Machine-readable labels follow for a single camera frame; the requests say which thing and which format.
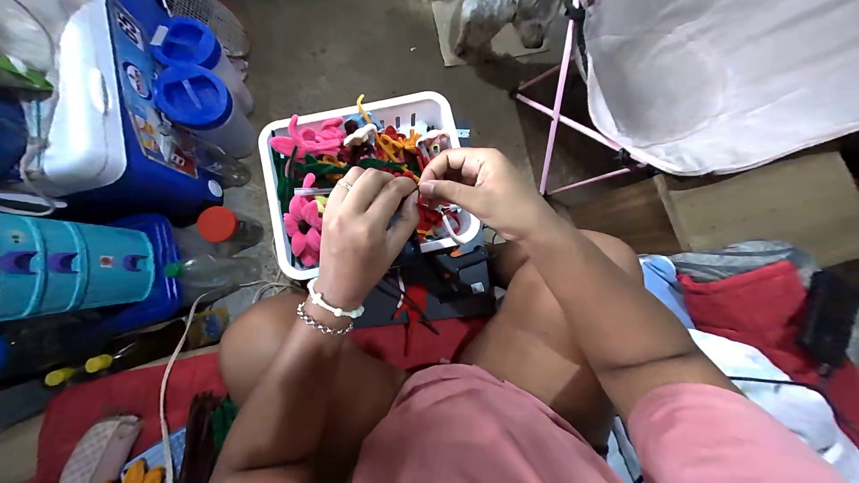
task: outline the hand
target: hand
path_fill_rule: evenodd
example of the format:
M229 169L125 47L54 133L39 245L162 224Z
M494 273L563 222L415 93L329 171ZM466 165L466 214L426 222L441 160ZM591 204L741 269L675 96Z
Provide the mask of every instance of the hand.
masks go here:
M420 193L469 210L505 240L522 240L557 214L501 152L459 148L436 156L423 171Z
M419 216L415 182L405 176L354 167L343 181L352 189L336 185L322 217L320 279L315 289L327 303L351 310L390 268ZM406 196L399 219L389 229Z

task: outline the right hand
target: right hand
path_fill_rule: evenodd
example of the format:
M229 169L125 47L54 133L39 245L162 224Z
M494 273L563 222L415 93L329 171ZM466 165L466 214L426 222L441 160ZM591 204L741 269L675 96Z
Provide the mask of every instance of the right hand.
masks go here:
M430 201L459 205L505 240L529 237L557 214L498 150L443 151L423 170L417 185Z

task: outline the pink pipe cleaner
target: pink pipe cleaner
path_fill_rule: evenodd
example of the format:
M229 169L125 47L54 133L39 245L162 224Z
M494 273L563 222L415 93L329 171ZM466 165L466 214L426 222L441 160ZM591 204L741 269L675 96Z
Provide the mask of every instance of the pink pipe cleaner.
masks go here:
M331 118L322 121L319 132L309 127L298 130L298 114L293 114L289 121L289 137L275 136L269 139L269 145L278 153L289 156L292 149L298 146L295 153L296 161L304 162L304 155L310 154L336 156L343 145L346 131L339 129L343 118Z

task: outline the pink pipe cleaner flower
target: pink pipe cleaner flower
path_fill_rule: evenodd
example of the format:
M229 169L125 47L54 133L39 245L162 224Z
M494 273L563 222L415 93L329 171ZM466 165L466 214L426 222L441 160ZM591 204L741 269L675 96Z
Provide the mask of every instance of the pink pipe cleaner flower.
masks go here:
M316 176L308 173L303 187L310 188ZM304 266L314 266L320 262L322 242L322 216L319 205L310 196L293 196L289 202L289 213L283 214L283 227L290 236L292 254L301 259Z
M278 153L289 156L292 149L298 146L295 157L298 162L304 162L304 155L331 155L336 156L343 145L346 131L339 128L343 124L343 118L331 118L322 121L322 129L319 132L309 127L298 130L298 114L293 114L289 121L289 137L275 136L269 139L269 145Z

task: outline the pink drying rack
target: pink drying rack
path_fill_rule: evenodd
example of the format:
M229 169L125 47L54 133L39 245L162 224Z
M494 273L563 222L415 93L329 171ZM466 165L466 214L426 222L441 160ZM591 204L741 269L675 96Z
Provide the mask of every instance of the pink drying rack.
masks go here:
M570 18L568 20L568 23L567 23L567 37L564 40L564 57L561 60L561 64L552 67L551 69L547 70L546 72L543 72L542 74L540 74L539 76L536 76L534 79L531 79L530 81L522 83L519 86L519 88L513 93L513 97L516 100L521 101L525 105L533 107L534 109L537 109L538 111L542 112L543 114L551 117L551 126L549 128L549 143L545 148L545 160L543 161L543 174L540 176L540 181L539 181L539 192L540 192L540 194L546 194L545 182L546 182L546 177L549 174L549 165L551 164L551 152L555 146L555 135L557 133L558 121L568 125L569 127L572 127L576 131L579 131L580 133L584 134L585 136L588 136L591 139L594 139L596 141L603 143L604 145L608 146L609 148L612 148L613 150L621 151L623 149L623 147L620 144L617 144L613 140L606 138L605 136L603 136L599 132L594 131L593 129L587 127L586 125L579 124L579 123L575 122L573 119L570 119L566 116L561 115L561 112L560 112L561 111L561 100L564 98L564 85L566 84L566 81L567 81L567 70L570 68L570 57L572 56L573 39L574 39L575 34L576 34L576 25L573 22L573 20ZM527 97L522 95L521 91L523 89L527 88L528 86L532 86L535 83L542 81L543 79L547 78L548 76L552 75L553 73L555 73L558 70L561 70L561 72L560 72L558 80L557 80L557 90L555 91L555 105L552 109L550 109L547 106L540 104L537 101L533 101L531 99L528 99ZM617 171L612 171L611 173L601 174L599 176L595 176L594 178L579 181L579 182L573 183L571 185L559 187L557 189L549 191L548 194L560 193L562 191L566 191L566 190L569 190L569 189L572 189L572 188L575 188L578 186L587 185L588 183L593 183L593 182L599 181L599 180L605 180L607 178L612 178L612 177L618 176L620 174L630 173L634 169L643 168L644 166L646 166L646 164L641 163L641 160L638 159L635 155L630 154L630 158L633 160L639 161L639 163L636 166L633 166L630 168L621 168L621 169L618 169Z

